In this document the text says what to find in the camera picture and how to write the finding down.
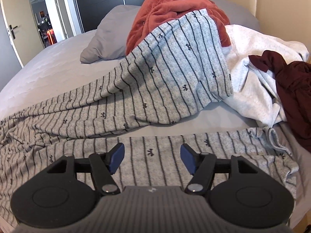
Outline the grey pillow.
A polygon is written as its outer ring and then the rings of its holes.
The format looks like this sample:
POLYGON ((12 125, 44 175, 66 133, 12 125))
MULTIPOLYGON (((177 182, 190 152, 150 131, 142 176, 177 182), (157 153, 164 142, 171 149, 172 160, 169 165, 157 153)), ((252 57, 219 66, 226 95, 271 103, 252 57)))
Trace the grey pillow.
MULTIPOLYGON (((210 0, 230 20, 231 24, 260 31, 259 20, 248 9, 227 0, 210 0)), ((95 35, 80 55, 82 64, 92 64, 100 59, 113 60, 125 56, 127 37, 140 9, 135 5, 118 5, 111 9, 98 25, 95 35)))

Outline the bed with grey sheet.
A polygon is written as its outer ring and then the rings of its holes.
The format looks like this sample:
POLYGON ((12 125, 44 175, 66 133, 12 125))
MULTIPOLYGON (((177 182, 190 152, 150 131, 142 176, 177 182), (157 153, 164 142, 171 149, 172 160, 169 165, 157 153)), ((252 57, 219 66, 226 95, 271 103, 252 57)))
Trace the bed with grey sheet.
MULTIPOLYGON (((1 118, 32 104, 73 90, 107 74, 119 60, 81 64, 79 55, 95 32, 90 31, 69 38, 44 49, 22 68, 1 91, 1 118)), ((239 115, 223 102, 211 103, 195 116, 183 119, 173 126, 151 125, 131 131, 126 136, 188 135, 236 131, 255 127, 257 123, 239 115)), ((292 150, 298 162, 296 173, 296 207, 290 219, 295 227, 310 210, 310 153, 295 140, 289 126, 279 122, 274 126, 282 145, 292 150)))

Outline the white garment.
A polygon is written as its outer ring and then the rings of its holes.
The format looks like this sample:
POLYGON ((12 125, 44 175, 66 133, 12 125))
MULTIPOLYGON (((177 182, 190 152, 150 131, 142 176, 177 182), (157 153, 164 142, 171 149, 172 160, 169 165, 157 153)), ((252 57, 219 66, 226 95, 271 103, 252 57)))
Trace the white garment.
POLYGON ((307 61, 307 47, 297 41, 283 41, 241 25, 227 25, 231 50, 226 62, 232 78, 233 95, 225 103, 240 115, 254 119, 260 127, 272 127, 285 121, 286 116, 276 90, 272 72, 263 72, 249 59, 264 51, 279 53, 287 63, 307 61))

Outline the grey striped pyjama garment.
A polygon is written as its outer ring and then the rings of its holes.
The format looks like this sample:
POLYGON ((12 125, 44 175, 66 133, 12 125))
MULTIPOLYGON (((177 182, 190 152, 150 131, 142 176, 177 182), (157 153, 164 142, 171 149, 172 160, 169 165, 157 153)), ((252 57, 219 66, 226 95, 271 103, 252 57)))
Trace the grey striped pyjama garment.
POLYGON ((1 217, 15 227, 13 193, 63 155, 85 158, 117 143, 125 146, 115 178, 120 188, 185 186, 190 176, 180 146, 187 143, 220 158, 244 156, 294 195, 298 164, 272 128, 125 137, 149 125, 175 128, 232 95, 216 25, 205 10, 160 25, 107 74, 1 121, 1 217))

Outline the cream open door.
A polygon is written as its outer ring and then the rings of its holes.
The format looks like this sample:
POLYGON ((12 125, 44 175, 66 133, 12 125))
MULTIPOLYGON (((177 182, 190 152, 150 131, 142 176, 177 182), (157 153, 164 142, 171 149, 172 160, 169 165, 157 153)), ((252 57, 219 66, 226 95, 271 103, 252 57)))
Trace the cream open door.
POLYGON ((22 67, 43 49, 30 0, 1 0, 10 42, 22 67))

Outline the cream padded headboard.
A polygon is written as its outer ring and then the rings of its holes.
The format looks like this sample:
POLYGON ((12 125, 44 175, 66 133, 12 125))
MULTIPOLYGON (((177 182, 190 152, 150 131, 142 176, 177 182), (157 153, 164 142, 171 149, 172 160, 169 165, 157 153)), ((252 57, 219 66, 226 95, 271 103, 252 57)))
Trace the cream padded headboard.
POLYGON ((310 50, 310 0, 228 0, 248 9, 264 34, 298 41, 310 50))

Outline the orange fleece blanket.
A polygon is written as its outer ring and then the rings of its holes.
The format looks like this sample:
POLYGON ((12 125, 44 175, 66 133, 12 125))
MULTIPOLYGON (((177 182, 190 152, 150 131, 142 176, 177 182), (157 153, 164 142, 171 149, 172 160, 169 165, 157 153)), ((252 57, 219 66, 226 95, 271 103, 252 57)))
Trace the orange fleece blanket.
POLYGON ((126 54, 133 49, 156 27, 173 19, 179 19, 188 12, 206 9, 217 25, 222 47, 231 45, 226 32, 230 20, 211 0, 144 0, 132 24, 126 45, 126 54))

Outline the dark maroon garment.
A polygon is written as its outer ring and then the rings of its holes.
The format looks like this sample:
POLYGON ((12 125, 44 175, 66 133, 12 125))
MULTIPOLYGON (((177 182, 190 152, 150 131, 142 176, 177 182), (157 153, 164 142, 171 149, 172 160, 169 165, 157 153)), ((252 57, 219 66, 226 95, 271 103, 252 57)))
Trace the dark maroon garment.
POLYGON ((290 129, 298 143, 310 151, 310 64, 303 61, 287 64, 279 53, 270 50, 261 56, 250 55, 249 59, 259 70, 274 73, 290 129))

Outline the orange stool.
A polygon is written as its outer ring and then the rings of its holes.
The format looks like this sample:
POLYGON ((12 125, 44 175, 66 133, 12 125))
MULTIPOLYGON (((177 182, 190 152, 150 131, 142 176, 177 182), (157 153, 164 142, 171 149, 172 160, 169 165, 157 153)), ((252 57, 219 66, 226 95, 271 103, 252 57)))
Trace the orange stool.
POLYGON ((48 41, 49 41, 50 45, 54 45, 55 43, 57 43, 53 29, 50 29, 47 31, 47 37, 48 37, 48 41))

